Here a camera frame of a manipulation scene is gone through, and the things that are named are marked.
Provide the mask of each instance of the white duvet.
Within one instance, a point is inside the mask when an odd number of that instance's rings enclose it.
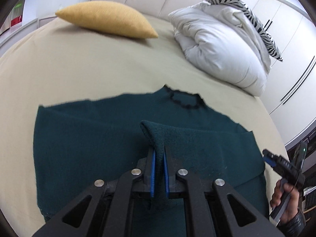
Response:
[[[269,54],[240,10],[202,2],[169,17],[175,39],[194,66],[254,96],[264,92]]]

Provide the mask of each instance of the silver screw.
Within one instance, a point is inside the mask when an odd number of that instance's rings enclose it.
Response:
[[[223,186],[225,184],[225,181],[223,179],[218,178],[215,180],[215,183],[218,186]]]
[[[139,168],[134,168],[131,173],[132,175],[140,175],[142,171]]]
[[[182,168],[182,169],[179,169],[179,170],[178,170],[178,174],[179,174],[179,175],[187,175],[187,174],[188,174],[188,171],[187,171],[186,169]]]
[[[94,185],[95,185],[96,187],[101,187],[101,186],[104,185],[104,181],[101,180],[101,179],[96,180],[96,181],[94,182]]]

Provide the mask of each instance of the yellow pillow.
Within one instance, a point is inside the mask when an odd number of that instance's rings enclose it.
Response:
[[[92,30],[131,38],[157,38],[158,34],[137,10],[117,2],[89,1],[56,12],[70,23]]]

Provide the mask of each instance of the dark green sweater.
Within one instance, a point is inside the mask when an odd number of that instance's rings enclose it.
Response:
[[[206,106],[199,95],[163,87],[38,109],[34,164],[45,219],[96,179],[114,180],[156,149],[155,198],[137,202],[133,236],[185,236],[181,200],[163,192],[163,146],[202,179],[223,178],[268,214],[264,162],[252,132]]]

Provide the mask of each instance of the mattress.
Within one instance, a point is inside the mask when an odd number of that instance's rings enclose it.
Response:
[[[287,154],[260,99],[192,66],[172,25],[148,16],[158,39],[93,32],[61,19],[30,33],[0,58],[0,208],[20,237],[43,224],[36,203],[33,132],[39,105],[155,92],[164,84],[199,93],[208,106],[253,131],[260,150]],[[270,200],[279,176],[265,171]]]

